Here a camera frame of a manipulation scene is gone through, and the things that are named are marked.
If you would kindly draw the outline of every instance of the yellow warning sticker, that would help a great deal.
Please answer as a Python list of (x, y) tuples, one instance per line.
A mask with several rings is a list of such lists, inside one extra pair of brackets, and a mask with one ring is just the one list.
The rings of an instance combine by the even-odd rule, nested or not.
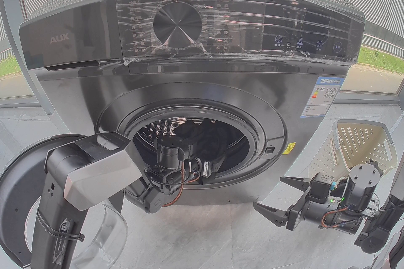
[(289, 152), (292, 151), (293, 147), (295, 146), (296, 142), (291, 142), (288, 147), (285, 149), (282, 155), (288, 155)]

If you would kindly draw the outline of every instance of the energy label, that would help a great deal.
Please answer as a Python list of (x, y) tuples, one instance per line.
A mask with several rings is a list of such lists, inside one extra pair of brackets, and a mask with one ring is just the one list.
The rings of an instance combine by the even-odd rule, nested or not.
[(319, 76), (301, 118), (325, 116), (345, 78)]

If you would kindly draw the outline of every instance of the laundry basket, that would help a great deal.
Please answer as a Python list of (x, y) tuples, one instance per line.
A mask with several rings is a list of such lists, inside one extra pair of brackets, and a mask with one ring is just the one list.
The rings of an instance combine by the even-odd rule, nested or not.
[(348, 177), (352, 167), (377, 161), (387, 174), (397, 166), (397, 153), (385, 124), (368, 120), (337, 120), (327, 140), (309, 165), (309, 177), (333, 174), (336, 181)]

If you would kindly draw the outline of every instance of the qr code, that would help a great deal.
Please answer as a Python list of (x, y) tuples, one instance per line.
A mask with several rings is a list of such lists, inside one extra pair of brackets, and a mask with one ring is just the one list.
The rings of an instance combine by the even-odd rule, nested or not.
[(336, 93), (338, 92), (338, 87), (329, 87), (326, 90), (326, 93), (324, 94), (324, 99), (332, 99), (334, 98), (334, 96), (336, 95)]

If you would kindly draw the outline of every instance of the grass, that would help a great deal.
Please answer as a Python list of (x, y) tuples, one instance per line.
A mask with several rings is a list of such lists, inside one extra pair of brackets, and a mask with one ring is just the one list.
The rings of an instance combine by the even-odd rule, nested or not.
[(0, 76), (12, 74), (21, 71), (20, 66), (14, 56), (8, 56), (0, 61)]
[(404, 60), (368, 47), (361, 47), (357, 61), (358, 63), (375, 66), (379, 69), (404, 74)]
[[(358, 63), (375, 66), (379, 69), (404, 74), (404, 60), (397, 56), (368, 47), (361, 47), (357, 61)], [(9, 56), (0, 61), (0, 76), (19, 71), (21, 71), (21, 69), (14, 56)]]

